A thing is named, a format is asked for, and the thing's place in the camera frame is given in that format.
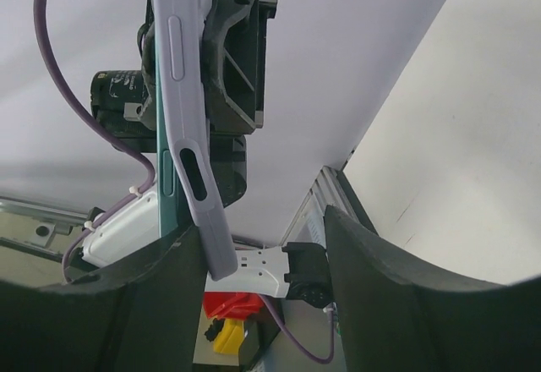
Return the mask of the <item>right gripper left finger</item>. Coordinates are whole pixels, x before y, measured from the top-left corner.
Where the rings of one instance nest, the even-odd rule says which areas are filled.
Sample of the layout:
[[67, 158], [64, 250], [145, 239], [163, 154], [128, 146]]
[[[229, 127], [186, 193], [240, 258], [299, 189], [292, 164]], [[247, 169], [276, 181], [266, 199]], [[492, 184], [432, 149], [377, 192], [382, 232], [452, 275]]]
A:
[[1, 283], [3, 371], [190, 371], [207, 264], [195, 226], [68, 284]]

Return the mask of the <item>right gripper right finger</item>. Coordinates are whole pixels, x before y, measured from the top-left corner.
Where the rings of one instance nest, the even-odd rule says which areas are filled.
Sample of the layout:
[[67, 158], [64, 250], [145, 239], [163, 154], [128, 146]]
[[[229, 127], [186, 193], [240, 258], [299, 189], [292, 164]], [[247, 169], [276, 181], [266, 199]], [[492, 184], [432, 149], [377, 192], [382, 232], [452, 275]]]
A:
[[350, 371], [537, 371], [540, 280], [445, 270], [328, 206], [331, 281]]

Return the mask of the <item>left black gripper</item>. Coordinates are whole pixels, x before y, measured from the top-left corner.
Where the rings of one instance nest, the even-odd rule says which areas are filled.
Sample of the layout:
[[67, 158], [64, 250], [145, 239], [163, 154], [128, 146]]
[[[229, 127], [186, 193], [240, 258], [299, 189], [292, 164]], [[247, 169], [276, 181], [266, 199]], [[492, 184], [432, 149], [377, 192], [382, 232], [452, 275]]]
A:
[[140, 122], [166, 129], [251, 134], [263, 125], [267, 21], [277, 0], [150, 0]]

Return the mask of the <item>lavender phone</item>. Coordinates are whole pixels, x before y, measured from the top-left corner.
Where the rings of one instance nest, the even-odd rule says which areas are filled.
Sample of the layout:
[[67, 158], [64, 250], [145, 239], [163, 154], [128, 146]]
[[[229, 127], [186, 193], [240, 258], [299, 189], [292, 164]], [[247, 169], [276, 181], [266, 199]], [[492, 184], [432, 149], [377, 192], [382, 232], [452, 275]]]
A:
[[153, 0], [158, 88], [168, 148], [199, 229], [210, 277], [238, 268], [232, 235], [212, 174], [200, 72], [200, 43], [212, 0]]

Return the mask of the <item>teal smartphone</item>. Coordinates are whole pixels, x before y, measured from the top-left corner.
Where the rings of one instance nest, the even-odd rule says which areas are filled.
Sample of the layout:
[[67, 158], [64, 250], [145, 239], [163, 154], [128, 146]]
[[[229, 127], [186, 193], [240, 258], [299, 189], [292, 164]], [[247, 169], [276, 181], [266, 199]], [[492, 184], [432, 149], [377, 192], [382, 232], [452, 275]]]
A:
[[157, 38], [155, 38], [154, 50], [156, 58], [158, 222], [160, 236], [164, 238], [175, 230], [188, 227], [192, 222], [192, 218], [167, 142]]

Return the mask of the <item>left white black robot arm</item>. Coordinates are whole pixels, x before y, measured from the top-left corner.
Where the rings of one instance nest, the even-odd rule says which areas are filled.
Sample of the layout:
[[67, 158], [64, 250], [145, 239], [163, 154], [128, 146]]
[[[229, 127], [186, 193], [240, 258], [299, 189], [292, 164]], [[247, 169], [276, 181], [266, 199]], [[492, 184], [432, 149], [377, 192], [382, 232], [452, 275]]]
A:
[[246, 142], [263, 124], [266, 26], [277, 0], [148, 0], [138, 83], [145, 102], [126, 101], [122, 118], [156, 126], [158, 167], [145, 190], [112, 215], [87, 224], [82, 257], [117, 262], [181, 224], [200, 233], [208, 293], [333, 299], [325, 249], [288, 243], [235, 250], [225, 209], [246, 190]]

